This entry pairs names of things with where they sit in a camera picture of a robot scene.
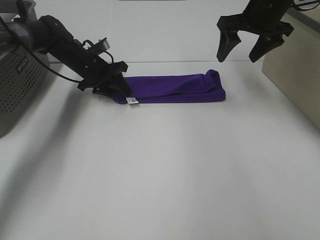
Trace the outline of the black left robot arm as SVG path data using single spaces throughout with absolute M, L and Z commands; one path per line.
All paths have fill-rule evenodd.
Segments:
M 92 89 L 93 94 L 108 96 L 112 93 L 125 97 L 132 92 L 123 74 L 128 65 L 111 58 L 107 62 L 101 54 L 109 53 L 109 42 L 105 37 L 96 43 L 86 39 L 79 41 L 65 26 L 51 15 L 37 20 L 23 20 L 18 17 L 11 22 L 0 21 L 2 39 L 7 41 L 7 49 L 2 53 L 26 52 L 36 61 L 39 54 L 50 54 L 79 75 L 76 81 L 79 90 Z

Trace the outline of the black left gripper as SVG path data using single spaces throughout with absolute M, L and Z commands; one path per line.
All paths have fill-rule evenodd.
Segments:
M 77 88 L 81 91 L 92 88 L 93 94 L 110 99 L 118 99 L 119 93 L 130 95 L 131 88 L 123 76 L 127 70 L 128 65 L 124 61 L 107 63 L 98 57 L 84 71 L 83 80 L 77 85 Z

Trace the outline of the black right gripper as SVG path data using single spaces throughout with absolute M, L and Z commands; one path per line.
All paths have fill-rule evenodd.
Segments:
M 292 5 L 291 0 L 251 0 L 242 13 L 221 16 L 217 27 L 220 30 L 219 47 L 216 57 L 224 62 L 229 53 L 241 43 L 238 31 L 259 35 L 249 53 L 252 63 L 284 43 L 294 28 L 281 19 Z

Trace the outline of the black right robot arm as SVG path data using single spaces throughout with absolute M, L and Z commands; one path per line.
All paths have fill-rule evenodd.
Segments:
M 220 31 L 219 47 L 216 57 L 224 62 L 236 45 L 241 43 L 238 32 L 248 32 L 258 36 L 258 40 L 249 53 L 249 59 L 255 63 L 261 57 L 285 41 L 294 27 L 282 21 L 292 0 L 251 0 L 242 13 L 221 16 L 217 22 Z

